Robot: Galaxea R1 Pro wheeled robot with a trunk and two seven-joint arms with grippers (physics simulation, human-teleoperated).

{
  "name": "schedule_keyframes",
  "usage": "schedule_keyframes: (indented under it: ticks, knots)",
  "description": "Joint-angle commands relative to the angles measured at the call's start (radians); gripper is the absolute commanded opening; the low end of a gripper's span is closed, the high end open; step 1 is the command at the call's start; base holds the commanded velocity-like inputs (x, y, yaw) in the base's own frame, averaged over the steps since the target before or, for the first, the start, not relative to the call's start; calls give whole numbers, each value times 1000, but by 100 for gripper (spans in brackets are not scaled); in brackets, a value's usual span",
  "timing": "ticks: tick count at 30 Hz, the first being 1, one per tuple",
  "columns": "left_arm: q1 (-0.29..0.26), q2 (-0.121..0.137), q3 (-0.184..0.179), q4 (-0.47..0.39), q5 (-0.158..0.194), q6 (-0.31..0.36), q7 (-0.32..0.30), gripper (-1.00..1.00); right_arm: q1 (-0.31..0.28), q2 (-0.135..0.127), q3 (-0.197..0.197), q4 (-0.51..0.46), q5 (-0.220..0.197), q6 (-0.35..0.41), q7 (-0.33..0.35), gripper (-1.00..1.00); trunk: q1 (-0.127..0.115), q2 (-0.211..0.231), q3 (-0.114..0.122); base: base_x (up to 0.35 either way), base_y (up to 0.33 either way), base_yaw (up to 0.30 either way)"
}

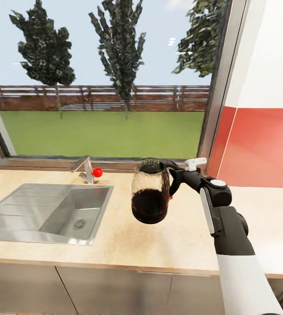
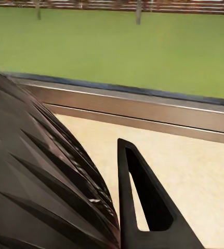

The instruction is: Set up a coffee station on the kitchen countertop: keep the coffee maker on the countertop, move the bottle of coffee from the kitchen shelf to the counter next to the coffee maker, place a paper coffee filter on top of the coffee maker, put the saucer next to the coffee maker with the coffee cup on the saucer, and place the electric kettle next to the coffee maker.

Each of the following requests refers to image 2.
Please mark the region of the electric kettle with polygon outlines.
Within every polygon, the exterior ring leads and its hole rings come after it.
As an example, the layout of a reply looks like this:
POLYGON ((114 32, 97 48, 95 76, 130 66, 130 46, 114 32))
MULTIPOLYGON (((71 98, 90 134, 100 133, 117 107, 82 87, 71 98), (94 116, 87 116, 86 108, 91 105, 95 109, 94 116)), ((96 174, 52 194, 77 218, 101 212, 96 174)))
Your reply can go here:
POLYGON ((112 197, 91 157, 1 74, 0 249, 121 249, 112 197))

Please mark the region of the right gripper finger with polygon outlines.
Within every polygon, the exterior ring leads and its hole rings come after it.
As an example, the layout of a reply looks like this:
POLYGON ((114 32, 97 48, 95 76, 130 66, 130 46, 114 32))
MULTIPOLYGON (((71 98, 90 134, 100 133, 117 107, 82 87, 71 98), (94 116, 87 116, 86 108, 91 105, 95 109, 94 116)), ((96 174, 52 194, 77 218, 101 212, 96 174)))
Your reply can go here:
POLYGON ((117 165, 121 249, 205 249, 138 148, 122 138, 117 165), (130 173, 149 231, 138 228, 130 173))

